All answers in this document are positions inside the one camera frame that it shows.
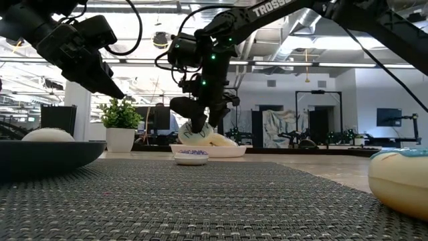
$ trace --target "white wall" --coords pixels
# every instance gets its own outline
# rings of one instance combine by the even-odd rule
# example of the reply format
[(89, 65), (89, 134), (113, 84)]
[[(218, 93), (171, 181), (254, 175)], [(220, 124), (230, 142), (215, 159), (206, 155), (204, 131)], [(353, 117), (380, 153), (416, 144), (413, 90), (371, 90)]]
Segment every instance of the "white wall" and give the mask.
[[(349, 70), (336, 78), (336, 90), (342, 92), (343, 128), (357, 129), (357, 101), (355, 69)], [(339, 118), (340, 109), (335, 108), (335, 117)], [(336, 130), (340, 129), (340, 121), (336, 121)]]
[[(377, 108), (401, 108), (403, 115), (419, 115), (419, 135), (423, 146), (428, 146), (428, 114), (410, 97), (410, 95), (383, 70), (356, 71), (356, 96), (358, 106), (358, 130), (366, 131), (374, 137), (397, 137), (392, 127), (377, 127)], [(393, 70), (412, 92), (428, 105), (428, 77), (417, 70)], [(402, 127), (395, 128), (402, 137), (413, 137), (413, 123), (403, 120)], [(413, 143), (403, 143), (406, 147)]]
[[(228, 80), (234, 80), (234, 75), (230, 74)], [(323, 90), (335, 91), (335, 79), (328, 74), (310, 74), (310, 82), (305, 82), (306, 75), (301, 74), (274, 74), (266, 76), (264, 74), (246, 74), (241, 88), (238, 90), (238, 97), (241, 99), (242, 110), (258, 110), (259, 105), (282, 105), (284, 110), (295, 110), (295, 92), (297, 90), (318, 90), (318, 80), (327, 81), (327, 88)], [(276, 80), (276, 87), (267, 87), (267, 80)], [(309, 106), (338, 106), (337, 95), (330, 94), (304, 94), (299, 93), (299, 112), (307, 111)]]

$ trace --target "ceiling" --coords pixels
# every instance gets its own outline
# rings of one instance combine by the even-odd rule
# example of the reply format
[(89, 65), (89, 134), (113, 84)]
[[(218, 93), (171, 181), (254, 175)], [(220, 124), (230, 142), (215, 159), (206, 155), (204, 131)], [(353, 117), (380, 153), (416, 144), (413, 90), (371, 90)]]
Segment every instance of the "ceiling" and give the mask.
[[(188, 13), (206, 5), (239, 5), (248, 6), (257, 3), (256, 0), (134, 0), (133, 3), (140, 11), (143, 22), (143, 35), (139, 48), (126, 57), (128, 59), (155, 59), (165, 50), (159, 50), (152, 44), (154, 33), (164, 31), (169, 34), (178, 32), (178, 28)], [(391, 1), (391, 6), (403, 15), (413, 11), (428, 11), (426, 0)], [(75, 9), (74, 14), (79, 14), (82, 7)], [(192, 34), (196, 29), (207, 25), (221, 9), (203, 11), (196, 14), (186, 22), (184, 32)], [(118, 42), (112, 47), (117, 52), (129, 50), (136, 41), (138, 35), (138, 22), (125, 0), (89, 0), (86, 14), (79, 18), (82, 21), (89, 17), (102, 14), (114, 30)], [(240, 60), (275, 60), (276, 53), (283, 50), (288, 53), (283, 61), (295, 62), (336, 62), (336, 63), (371, 63), (355, 43), (348, 38), (345, 32), (333, 21), (319, 19), (313, 24), (311, 35), (304, 35), (302, 31), (291, 31), (284, 35), (287, 25), (293, 24), (293, 15), (279, 19), (253, 33), (247, 41), (238, 46)], [(364, 33), (355, 32), (359, 39), (369, 39)], [(380, 43), (371, 41), (368, 43), (376, 50), (372, 53), (380, 61), (388, 64), (405, 63), (397, 55), (382, 48)], [(107, 59), (118, 58), (100, 50), (102, 56)], [(10, 46), (5, 38), (0, 38), (0, 57), (10, 58), (40, 58), (31, 47), (24, 45), (21, 48)], [(64, 101), (64, 91), (52, 88), (55, 83), (66, 87), (66, 80), (61, 76), (61, 70), (47, 63), (6, 62), (0, 63), (0, 78), (3, 80), (3, 93), (0, 96), (0, 117), (15, 112), (28, 110), (38, 111), (39, 104), (61, 104)], [(171, 73), (154, 67), (139, 65), (113, 65), (114, 81), (128, 94), (134, 95), (138, 104), (150, 104), (156, 102), (169, 103), (174, 96), (183, 95), (181, 89), (171, 79)], [(238, 71), (245, 74), (294, 74), (299, 76), (306, 73), (323, 73), (335, 77), (344, 68), (254, 68), (254, 67), (230, 67), (233, 75)], [(99, 94), (92, 98), (93, 115), (97, 115), (96, 106), (108, 102), (106, 96)]]

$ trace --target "exposed ceiling duct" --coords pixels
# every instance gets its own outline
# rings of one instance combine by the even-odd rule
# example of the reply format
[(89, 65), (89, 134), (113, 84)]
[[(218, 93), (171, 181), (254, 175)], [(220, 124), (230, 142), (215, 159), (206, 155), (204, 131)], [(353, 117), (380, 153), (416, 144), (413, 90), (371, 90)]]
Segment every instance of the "exposed ceiling duct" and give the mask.
[[(301, 9), (286, 17), (283, 28), (281, 29), (282, 44), (275, 54), (273, 54), (269, 61), (284, 62), (293, 52), (289, 48), (290, 43), (287, 41), (288, 36), (293, 33), (300, 33), (312, 35), (315, 32), (316, 23), (320, 20), (321, 16), (311, 9)], [(275, 73), (285, 72), (287, 67), (269, 67), (261, 70), (254, 70), (255, 73), (262, 73), (272, 75)]]

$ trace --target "white bowl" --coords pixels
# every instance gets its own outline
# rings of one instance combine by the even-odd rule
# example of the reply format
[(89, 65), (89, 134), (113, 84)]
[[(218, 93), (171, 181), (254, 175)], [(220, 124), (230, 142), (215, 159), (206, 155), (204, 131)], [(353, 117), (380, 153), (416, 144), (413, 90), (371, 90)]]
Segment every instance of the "white bowl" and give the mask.
[(193, 147), (186, 145), (171, 145), (171, 150), (175, 153), (181, 150), (201, 150), (208, 152), (210, 158), (232, 158), (232, 157), (242, 157), (247, 150), (247, 147)]

